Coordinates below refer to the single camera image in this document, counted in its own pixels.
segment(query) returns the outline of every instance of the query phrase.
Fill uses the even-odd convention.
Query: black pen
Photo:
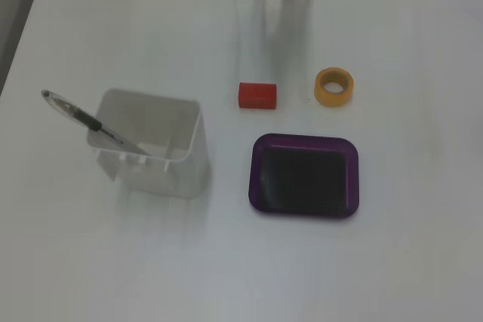
[[[126,152],[132,152],[135,154],[150,156],[146,151],[133,144],[131,141],[126,140],[123,136],[119,135],[115,131],[109,129],[105,124],[98,121],[96,118],[89,115],[87,112],[82,111],[79,107],[71,104],[68,100],[62,98],[58,94],[50,92],[49,90],[43,90],[42,96],[54,109],[60,112],[62,115],[76,120],[92,130],[98,132],[104,136],[110,142],[117,145],[120,149]]]

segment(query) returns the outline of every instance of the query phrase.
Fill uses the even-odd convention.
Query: purple tray
[[[278,210],[277,207],[270,206],[270,202],[267,202],[267,198],[264,197],[265,194],[260,194],[263,190],[262,187],[262,169],[264,153],[267,150],[274,150],[280,152],[280,150],[291,150],[292,160],[299,158],[297,155],[300,152],[300,156],[305,153],[304,158],[307,159],[308,152],[310,155],[320,155],[324,152],[324,155],[331,153],[337,153],[340,159],[338,161],[338,172],[342,177],[345,176],[345,180],[339,182],[339,189],[342,189],[343,195],[340,196],[337,202],[337,209],[335,210],[323,210],[325,207],[326,200],[324,199],[324,189],[321,188],[320,191],[320,205],[313,207],[314,203],[311,201],[312,207],[307,207],[304,210],[304,206],[300,206],[301,210],[296,211],[286,211]],[[288,169],[292,167],[292,163],[289,162]],[[312,183],[307,185],[311,190],[318,190],[317,179],[312,181],[307,181]],[[297,136],[297,135],[282,135],[282,134],[267,134],[262,136],[255,142],[252,161],[251,161],[251,175],[250,175],[250,190],[248,193],[251,204],[259,211],[267,213],[289,213],[289,214],[306,214],[306,215],[316,215],[316,216],[329,216],[329,217],[348,217],[354,214],[359,206],[359,184],[358,184],[358,153],[357,149],[351,142],[329,137],[318,137],[318,136]],[[297,207],[297,201],[291,203]]]

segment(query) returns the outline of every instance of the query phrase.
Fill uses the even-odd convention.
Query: yellow tape
[[[338,94],[325,90],[327,83],[337,83],[343,88]],[[318,102],[326,107],[338,107],[348,103],[352,97],[354,80],[347,71],[341,68],[327,68],[321,71],[315,79],[314,95]]]

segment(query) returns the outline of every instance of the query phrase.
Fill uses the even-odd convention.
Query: pen holder
[[[88,143],[111,179],[130,189],[194,198],[205,187],[209,161],[205,127],[196,101],[108,90],[96,118],[150,156],[124,152],[99,133]]]

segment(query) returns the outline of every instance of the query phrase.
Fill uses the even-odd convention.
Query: white plastic holder
[[[150,154],[124,152],[89,131],[88,144],[112,180],[178,198],[203,191],[209,160],[198,102],[112,89],[104,94],[96,118]]]

